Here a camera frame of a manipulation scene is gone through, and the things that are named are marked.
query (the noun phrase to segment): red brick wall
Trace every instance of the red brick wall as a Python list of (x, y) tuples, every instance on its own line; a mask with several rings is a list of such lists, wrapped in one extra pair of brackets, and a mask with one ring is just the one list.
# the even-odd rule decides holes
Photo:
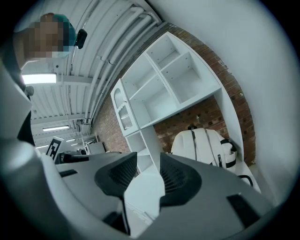
[[(149, 38), (128, 61), (117, 76), (115, 82), (124, 75), (132, 63), (148, 46), (167, 31), (174, 34), (193, 48), (208, 63), (224, 85), (239, 118), (244, 143), (245, 162), (248, 165), (251, 165), (255, 161), (255, 132), (251, 113), (241, 88), (234, 76), (228, 71), (224, 62), (208, 46), (190, 33), (172, 24), (167, 24), (162, 27), (157, 33)], [(129, 151), (118, 125), (110, 95), (106, 98), (107, 101), (99, 111), (93, 129), (96, 134), (100, 136), (100, 139), (105, 142), (109, 150)], [(223, 137), (228, 138), (228, 132), (222, 113), (214, 97), (210, 97), (154, 126), (164, 151), (170, 152), (175, 136), (180, 131), (187, 130), (187, 127), (192, 123), (199, 128), (204, 127), (214, 129)]]

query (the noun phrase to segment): person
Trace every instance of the person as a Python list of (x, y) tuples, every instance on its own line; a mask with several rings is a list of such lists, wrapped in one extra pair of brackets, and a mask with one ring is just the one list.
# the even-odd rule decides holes
[[(48, 13), (20, 32), (16, 32), (3, 46), (3, 65), (10, 77), (30, 100), (34, 89), (26, 87), (21, 71), (28, 62), (44, 58), (66, 57), (74, 48), (76, 33), (66, 16)], [(31, 111), (27, 115), (17, 138), (31, 143)]]

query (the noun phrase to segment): shelf compartment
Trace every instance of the shelf compartment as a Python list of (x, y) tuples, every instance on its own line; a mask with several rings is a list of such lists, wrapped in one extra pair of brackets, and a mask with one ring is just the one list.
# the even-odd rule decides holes
[(157, 87), (157, 81), (160, 81), (158, 75), (154, 75), (151, 79), (149, 79), (132, 97), (129, 99), (139, 99), (145, 97), (148, 94), (151, 94), (149, 89), (153, 89)]
[(146, 149), (141, 132), (136, 132), (128, 136), (127, 140), (132, 152), (141, 152)]
[(147, 54), (155, 62), (158, 69), (162, 69), (186, 52), (187, 49), (182, 43), (165, 35), (157, 40), (147, 51)]
[(159, 121), (177, 107), (174, 97), (159, 76), (135, 94), (130, 99), (130, 105), (140, 128), (150, 122)]
[(153, 165), (154, 164), (149, 155), (137, 157), (137, 167), (139, 168), (141, 173), (144, 172), (146, 169), (152, 167)]
[(156, 71), (145, 55), (141, 55), (124, 74), (122, 83), (128, 98), (131, 98), (146, 82), (151, 80)]
[(187, 52), (162, 70), (162, 74), (180, 104), (199, 95), (209, 95), (219, 84), (205, 64)]
[(147, 148), (144, 148), (143, 150), (141, 150), (137, 153), (138, 156), (145, 156), (145, 155), (149, 155), (149, 154), (150, 153)]

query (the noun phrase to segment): backpack strap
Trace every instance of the backpack strap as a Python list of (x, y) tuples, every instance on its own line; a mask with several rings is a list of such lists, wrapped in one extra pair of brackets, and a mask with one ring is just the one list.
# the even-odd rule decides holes
[(248, 181), (250, 182), (250, 185), (253, 187), (253, 181), (251, 180), (251, 178), (248, 175), (239, 175), (239, 178), (247, 178)]

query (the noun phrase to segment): fluorescent light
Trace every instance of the fluorescent light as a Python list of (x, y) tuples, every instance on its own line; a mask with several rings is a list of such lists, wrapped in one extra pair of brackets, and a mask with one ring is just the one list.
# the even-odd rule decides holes
[(45, 127), (43, 128), (43, 131), (54, 131), (54, 130), (61, 130), (61, 129), (69, 129), (70, 127), (68, 125), (66, 126), (58, 126), (58, 127)]
[(45, 148), (45, 147), (49, 147), (49, 145), (41, 146), (41, 147), (37, 147), (37, 148)]
[(56, 74), (22, 75), (25, 84), (56, 83)]

